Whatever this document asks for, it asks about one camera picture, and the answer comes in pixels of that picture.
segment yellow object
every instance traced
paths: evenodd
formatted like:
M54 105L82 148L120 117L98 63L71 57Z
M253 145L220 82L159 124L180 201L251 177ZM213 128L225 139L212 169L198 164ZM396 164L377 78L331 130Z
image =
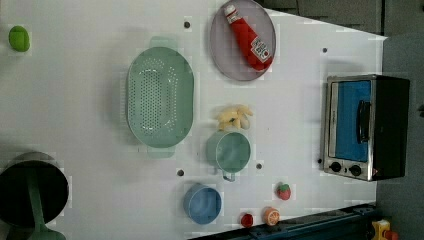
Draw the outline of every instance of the yellow object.
M225 130L225 128L234 126L238 129L249 129L250 124L247 116L253 116L252 111L244 105L237 105L235 107L229 107L222 111L218 116L219 130Z
M372 222L372 225L375 229L375 235L372 240L387 240L387 238L383 237L383 232L390 230L390 222L383 219L378 222Z

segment toaster oven knob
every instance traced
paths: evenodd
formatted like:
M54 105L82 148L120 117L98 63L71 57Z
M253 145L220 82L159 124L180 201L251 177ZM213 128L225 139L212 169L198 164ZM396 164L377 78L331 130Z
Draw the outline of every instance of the toaster oven knob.
M349 168L349 171L355 177L361 175L361 173L362 173L361 168L358 165L353 165L351 168Z
M342 165L340 165L340 163L338 162L333 162L330 165L331 170L333 170L333 172L340 172L340 170L342 169Z

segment gray plate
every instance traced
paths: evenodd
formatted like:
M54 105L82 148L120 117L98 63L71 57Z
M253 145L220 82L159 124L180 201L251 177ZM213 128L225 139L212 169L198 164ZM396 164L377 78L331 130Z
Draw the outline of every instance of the gray plate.
M254 80L262 76L266 70L255 71L242 55L224 14L224 8L229 4L236 7L239 14L267 44L272 56L275 56L276 49L274 25L265 10L251 0L229 1L218 10L212 22L209 43L218 69L225 76L235 80Z

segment table surface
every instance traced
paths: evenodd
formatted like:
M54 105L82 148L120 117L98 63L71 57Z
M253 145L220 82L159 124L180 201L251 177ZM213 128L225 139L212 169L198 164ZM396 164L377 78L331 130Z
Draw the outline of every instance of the table surface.
M274 63L261 78L238 82L209 53L209 27L224 2L1 0L0 167L28 151L57 160L71 195L51 228L68 240L184 239L238 229L243 212L262 224L267 206L283 220L375 201L376 183L326 174L317 159L327 76L381 73L384 38L268 11ZM7 44L14 25L30 32L27 53ZM178 40L195 75L193 126L170 159L150 159L125 121L128 68L157 35ZM242 131L252 155L230 183L206 163L205 143L218 111L237 103L254 112ZM193 223L182 208L196 182L223 197L209 225ZM289 201L274 195L279 182L290 184Z

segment blue pot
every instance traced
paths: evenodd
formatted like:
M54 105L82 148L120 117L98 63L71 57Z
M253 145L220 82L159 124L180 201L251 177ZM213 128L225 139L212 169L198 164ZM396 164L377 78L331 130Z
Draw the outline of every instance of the blue pot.
M209 224L221 211L219 193L203 184L195 184L184 197L184 211L197 224Z

